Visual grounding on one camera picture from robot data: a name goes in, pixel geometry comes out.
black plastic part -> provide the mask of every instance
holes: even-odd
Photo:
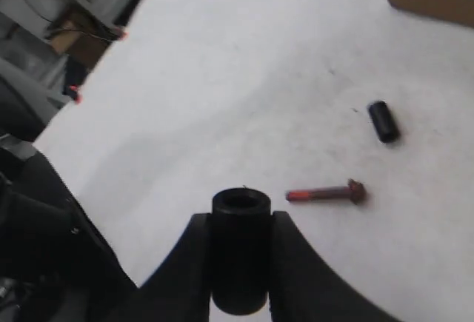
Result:
[[[400,130],[384,101],[374,102],[367,110],[380,142],[392,143],[400,137]]]
[[[164,263],[105,322],[209,321],[209,216],[191,218]]]
[[[249,315],[267,302],[270,224],[270,199],[264,193],[237,188],[214,196],[212,291],[222,311]]]
[[[286,212],[273,213],[270,311],[273,322],[397,322],[343,281],[311,248]]]
[[[39,276],[59,275],[69,285],[85,288],[89,295],[89,322],[102,319],[136,291],[112,249],[44,155],[37,152],[24,161],[12,182],[12,190],[53,209],[72,213],[79,232],[64,241],[50,239],[49,235],[17,234],[0,227],[0,276],[34,282]]]

black rubber bushing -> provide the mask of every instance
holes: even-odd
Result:
[[[257,312],[267,301],[270,206],[268,196],[254,189],[229,189],[214,196],[213,300],[231,315]]]
[[[372,103],[367,110],[380,142],[392,143],[400,137],[400,130],[384,101]]]

black wire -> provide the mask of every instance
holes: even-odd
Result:
[[[92,33],[89,33],[89,32],[85,32],[85,31],[82,31],[82,30],[74,30],[74,29],[71,29],[71,28],[56,28],[55,30],[51,30],[50,33],[51,35],[55,35],[57,33],[60,33],[60,32],[77,32],[77,33],[81,33],[83,35],[86,35],[86,36],[89,36],[89,37],[92,37],[92,38],[97,38],[97,39],[101,39],[102,41],[107,41],[107,42],[114,42],[115,39],[109,39],[109,38],[104,38],[104,37],[101,37],[101,36],[97,36],[97,35],[94,35]]]
[[[29,0],[23,0],[25,2],[26,5],[28,5],[28,7],[36,14],[38,15],[40,18],[42,18],[43,20],[45,21],[48,21],[49,23],[53,23],[54,21],[50,20],[49,18],[43,16],[42,14],[40,14],[40,12],[31,4],[31,2]],[[62,27],[59,27],[57,28],[56,30],[53,30],[53,31],[50,31],[51,34],[54,34],[54,33],[57,33],[57,32],[62,32],[62,31],[67,31],[67,32],[78,32],[78,33],[81,33],[83,35],[86,35],[86,36],[89,36],[89,37],[92,37],[92,38],[97,38],[97,39],[101,39],[102,41],[107,41],[107,42],[114,42],[115,39],[109,39],[109,38],[104,38],[104,37],[100,37],[100,36],[97,36],[97,35],[94,35],[93,33],[89,33],[89,32],[85,32],[85,31],[82,31],[82,30],[74,30],[74,29],[70,29],[70,28],[62,28]]]

white paper surface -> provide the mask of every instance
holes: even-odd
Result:
[[[246,185],[396,317],[473,320],[471,29],[386,0],[144,0],[129,32],[36,146],[137,284],[193,213]],[[377,99],[398,146],[375,136]],[[284,201],[349,177],[365,208]]]

